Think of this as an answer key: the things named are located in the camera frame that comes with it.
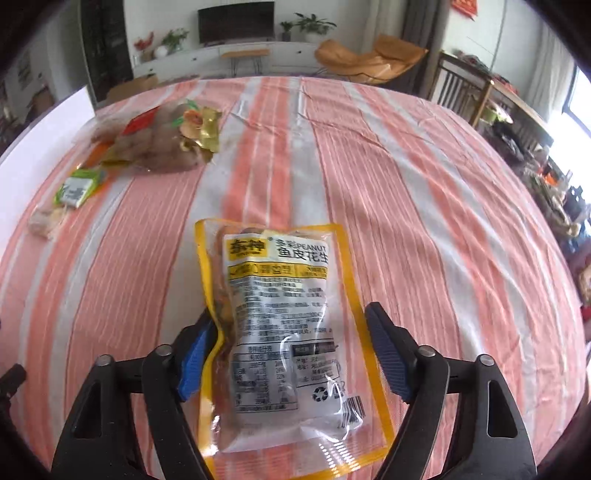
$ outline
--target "recycling symbol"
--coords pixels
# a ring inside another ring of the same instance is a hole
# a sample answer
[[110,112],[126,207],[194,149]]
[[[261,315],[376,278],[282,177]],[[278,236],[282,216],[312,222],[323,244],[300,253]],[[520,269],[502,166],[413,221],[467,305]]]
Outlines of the recycling symbol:
[[314,393],[312,393],[312,398],[315,401],[324,401],[328,397],[329,397],[329,393],[324,387],[318,387],[318,388],[316,388],[316,390],[314,390]]

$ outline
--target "television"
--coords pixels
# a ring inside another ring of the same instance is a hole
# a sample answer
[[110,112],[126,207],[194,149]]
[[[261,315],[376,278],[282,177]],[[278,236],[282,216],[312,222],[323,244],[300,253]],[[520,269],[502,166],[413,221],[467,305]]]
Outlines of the television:
[[199,41],[205,45],[238,38],[274,38],[275,2],[250,2],[202,8]]

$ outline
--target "red label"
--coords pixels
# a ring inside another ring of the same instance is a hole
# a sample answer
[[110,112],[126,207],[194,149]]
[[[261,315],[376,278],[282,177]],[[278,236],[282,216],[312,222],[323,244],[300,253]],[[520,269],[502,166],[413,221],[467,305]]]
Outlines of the red label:
[[158,111],[159,106],[156,108],[152,108],[147,112],[138,115],[137,117],[133,118],[131,122],[127,124],[125,130],[121,132],[121,135],[131,135],[136,133],[139,130],[143,130],[144,128],[148,128],[150,125],[154,123],[154,117],[156,116],[156,112]]

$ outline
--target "blue gripper pad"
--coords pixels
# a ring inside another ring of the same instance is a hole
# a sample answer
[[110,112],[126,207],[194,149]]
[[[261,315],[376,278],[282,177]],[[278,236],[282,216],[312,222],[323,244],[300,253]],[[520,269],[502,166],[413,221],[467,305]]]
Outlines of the blue gripper pad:
[[384,371],[390,391],[409,403],[413,399],[413,391],[409,385],[406,363],[378,319],[368,321],[368,328],[375,355]]
[[206,344],[207,329],[204,329],[199,333],[181,363],[182,373],[177,391],[182,401],[187,401],[201,386],[201,372],[205,362]]

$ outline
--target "striped tablecloth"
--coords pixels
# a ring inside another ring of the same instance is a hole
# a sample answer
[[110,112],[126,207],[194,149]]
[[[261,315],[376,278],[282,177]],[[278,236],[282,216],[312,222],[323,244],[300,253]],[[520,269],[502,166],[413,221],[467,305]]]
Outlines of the striped tablecloth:
[[[32,236],[33,207],[88,155],[82,139],[31,199],[1,259],[0,367],[18,361],[28,371],[12,416],[34,452],[50,464],[99,354],[146,355],[198,318],[193,225],[219,217],[277,229],[342,224],[362,302],[380,301],[393,322],[444,355],[493,355],[539,461],[582,397],[582,323],[550,230],[491,147],[446,109],[334,80],[185,82],[98,115],[184,97],[223,111],[213,164],[122,176],[70,215],[56,239]],[[388,404],[399,426],[404,405],[390,393]],[[428,474],[443,464],[454,405]],[[147,468],[160,475],[141,398],[134,406]],[[378,466],[350,476],[366,479]]]

